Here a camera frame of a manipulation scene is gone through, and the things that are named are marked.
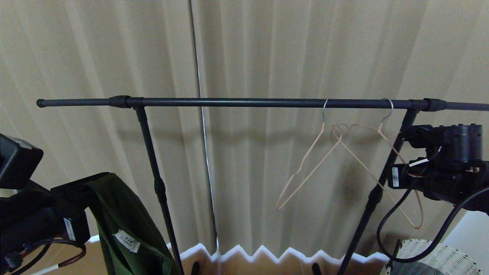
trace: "green fabric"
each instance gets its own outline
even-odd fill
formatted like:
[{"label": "green fabric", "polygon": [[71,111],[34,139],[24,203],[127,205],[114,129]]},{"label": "green fabric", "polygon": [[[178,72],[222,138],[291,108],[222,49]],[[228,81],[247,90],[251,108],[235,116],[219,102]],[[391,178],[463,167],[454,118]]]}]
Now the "green fabric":
[{"label": "green fabric", "polygon": [[[97,220],[109,275],[177,275],[178,270],[158,228],[138,196],[115,174],[87,183],[98,196],[90,210]],[[136,253],[114,236],[123,230],[141,245]]]}]

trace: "curtain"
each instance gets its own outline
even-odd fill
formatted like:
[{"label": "curtain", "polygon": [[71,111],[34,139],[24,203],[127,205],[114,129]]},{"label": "curtain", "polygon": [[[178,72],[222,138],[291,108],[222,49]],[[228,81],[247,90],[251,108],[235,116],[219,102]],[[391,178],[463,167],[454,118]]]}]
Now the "curtain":
[{"label": "curtain", "polygon": [[[2,2],[0,9],[0,127],[44,150],[34,181],[51,188],[115,172],[140,196],[167,240],[134,112],[39,109],[38,98],[433,97],[489,103],[487,0],[16,1]],[[287,205],[275,206],[319,133],[322,110],[147,112],[181,251],[202,243],[212,254],[217,238],[221,253],[236,245],[249,255],[261,245],[277,257],[288,247],[306,256],[345,253],[375,186],[346,150],[335,149]],[[377,127],[389,110],[324,114],[325,133],[286,197],[334,144],[333,124]],[[403,115],[395,110],[384,123],[391,141]],[[488,118],[442,111],[420,113],[415,124],[483,124]],[[356,129],[344,140],[380,174],[390,148],[378,135]],[[411,160],[424,152],[406,145],[401,153]],[[390,192],[396,199],[402,195]],[[452,206],[422,202],[421,230],[396,212],[382,238],[432,239]],[[375,230],[392,206],[384,196],[357,252],[376,249]],[[414,195],[403,208],[419,222]]]}]

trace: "silver metal hook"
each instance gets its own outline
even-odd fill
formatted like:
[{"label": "silver metal hook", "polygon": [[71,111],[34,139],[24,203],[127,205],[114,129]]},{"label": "silver metal hook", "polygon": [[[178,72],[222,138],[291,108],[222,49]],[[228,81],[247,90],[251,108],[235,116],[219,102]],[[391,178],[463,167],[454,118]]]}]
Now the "silver metal hook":
[{"label": "silver metal hook", "polygon": [[384,120],[388,119],[392,115],[392,112],[394,111],[394,104],[392,103],[392,100],[390,100],[389,98],[383,98],[383,99],[389,100],[389,102],[391,103],[391,112],[389,113],[388,116],[386,116],[382,119],[382,121],[380,122],[381,124],[383,124]]},{"label": "silver metal hook", "polygon": [[326,99],[326,101],[324,102],[324,105],[323,105],[323,123],[326,121],[325,118],[324,118],[324,110],[326,109],[326,103],[328,103],[328,99]]}]

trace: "wire hanger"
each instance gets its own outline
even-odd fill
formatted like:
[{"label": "wire hanger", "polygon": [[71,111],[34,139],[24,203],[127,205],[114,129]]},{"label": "wire hanger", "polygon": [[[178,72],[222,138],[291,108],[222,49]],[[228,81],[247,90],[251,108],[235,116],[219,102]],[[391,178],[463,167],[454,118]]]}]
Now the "wire hanger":
[{"label": "wire hanger", "polygon": [[[304,155],[304,157],[302,158],[302,162],[301,162],[301,165],[299,167],[299,169],[297,170],[297,172],[295,172],[289,179],[289,181],[287,182],[287,184],[285,185],[284,189],[282,190],[282,193],[280,194],[279,196],[279,199],[277,200],[277,208],[280,209],[282,208],[291,198],[293,195],[295,195],[295,193],[302,187],[302,185],[304,185],[304,183],[309,179],[309,177],[316,171],[316,169],[321,165],[321,163],[329,156],[329,154],[333,151],[334,148],[336,148],[336,146],[338,144],[341,143],[341,145],[343,145],[343,147],[363,166],[363,168],[365,168],[365,170],[367,170],[367,172],[370,174],[370,176],[377,182],[377,184],[385,191],[385,193],[389,196],[389,198],[394,202],[394,203],[397,203],[396,200],[392,197],[392,195],[390,194],[390,192],[388,192],[383,185],[380,184],[380,182],[378,181],[378,178],[375,177],[375,175],[370,171],[370,169],[368,169],[368,167],[348,148],[348,146],[342,141],[342,138],[343,138],[343,132],[341,131],[341,126],[344,126],[347,130],[350,130],[352,129],[353,127],[359,127],[359,128],[363,128],[363,129],[367,129],[367,130],[371,130],[371,131],[374,131],[376,133],[378,133],[382,139],[384,139],[387,144],[389,144],[389,146],[392,148],[392,150],[398,155],[399,159],[403,162],[403,163],[406,163],[406,161],[404,160],[404,158],[399,154],[399,152],[394,148],[394,146],[389,142],[389,140],[387,139],[387,137],[382,133],[381,129],[382,129],[382,126],[383,126],[383,123],[384,121],[389,118],[391,115],[392,115],[392,112],[394,110],[394,104],[392,102],[392,100],[390,99],[387,99],[387,98],[384,98],[385,100],[388,100],[390,103],[391,103],[391,111],[389,113],[388,116],[384,117],[382,119],[382,121],[380,122],[380,125],[379,125],[379,128],[378,129],[374,129],[374,128],[371,128],[371,127],[368,127],[368,126],[363,126],[363,125],[359,125],[359,124],[351,124],[351,125],[348,125],[348,124],[345,124],[345,123],[340,123],[340,124],[335,124],[332,126],[332,133],[333,135],[336,137],[336,139],[338,140],[335,145],[329,150],[329,152],[323,157],[323,159],[316,165],[316,167],[307,175],[307,177],[300,183],[300,185],[293,191],[293,193],[279,206],[279,202],[280,202],[280,199],[282,198],[283,194],[285,193],[285,190],[287,189],[288,185],[290,184],[290,182],[292,181],[292,179],[294,178],[294,176],[299,173],[302,169],[302,165],[304,164],[304,161],[306,159],[306,157],[309,155],[309,153],[311,152],[311,150],[313,149],[313,147],[316,145],[319,137],[322,135],[322,133],[324,132],[324,124],[325,124],[325,118],[324,118],[324,109],[326,108],[326,103],[328,102],[326,100],[324,106],[323,106],[323,124],[321,126],[321,132],[319,133],[319,135],[317,136],[316,140],[312,143],[311,147],[309,148],[309,150],[307,151],[307,153]],[[424,222],[424,212],[423,212],[423,207],[422,207],[422,204],[421,204],[421,199],[420,199],[420,196],[419,196],[419,193],[418,191],[415,190],[415,193],[416,193],[416,198],[418,200],[418,204],[420,206],[420,211],[421,211],[421,222],[420,222],[420,225],[417,226],[415,225],[412,220],[407,216],[407,214],[404,212],[403,209],[401,209],[399,207],[399,210],[402,212],[402,214],[404,215],[404,217],[408,220],[408,222],[412,225],[412,227],[416,228],[416,229],[419,229],[423,226],[423,222]]]}]

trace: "clothing rack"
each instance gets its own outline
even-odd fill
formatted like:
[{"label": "clothing rack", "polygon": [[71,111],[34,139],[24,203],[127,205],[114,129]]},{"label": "clothing rack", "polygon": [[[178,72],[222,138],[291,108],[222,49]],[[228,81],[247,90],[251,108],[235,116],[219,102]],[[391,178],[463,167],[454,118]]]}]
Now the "clothing rack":
[{"label": "clothing rack", "polygon": [[[327,104],[325,99],[283,99],[283,98],[144,98],[130,97],[128,95],[118,95],[110,98],[94,99],[38,99],[37,106],[60,107],[60,106],[112,106],[118,108],[133,108],[136,111],[144,143],[148,152],[151,170],[155,181],[155,193],[163,212],[166,229],[172,245],[173,255],[177,263],[180,274],[183,275],[180,254],[178,252],[177,240],[173,230],[170,211],[166,198],[165,183],[161,179],[158,165],[156,162],[155,148],[151,139],[148,126],[148,118],[144,107],[146,106],[175,106],[175,107],[277,107],[277,108],[353,108],[353,109],[404,109],[404,115],[400,130],[413,125],[418,112],[437,112],[441,110],[466,110],[466,111],[486,111],[489,112],[489,104],[484,103],[464,103],[447,102],[440,99],[425,98],[422,100],[387,100],[387,99],[329,99]],[[394,141],[393,148],[400,151],[404,141],[398,135]],[[385,185],[388,174],[388,166],[394,164],[397,154],[394,150],[387,157],[387,161],[379,178],[381,185]],[[360,222],[353,235],[352,241],[348,246],[346,254],[341,263],[338,275],[343,275],[348,263],[352,258],[355,248],[365,231],[365,228],[374,212],[377,204],[382,199],[382,188],[376,185],[369,194],[367,205],[360,219]],[[199,264],[196,262],[192,267],[192,275],[199,273]],[[313,273],[320,274],[317,265],[313,265]]]}]

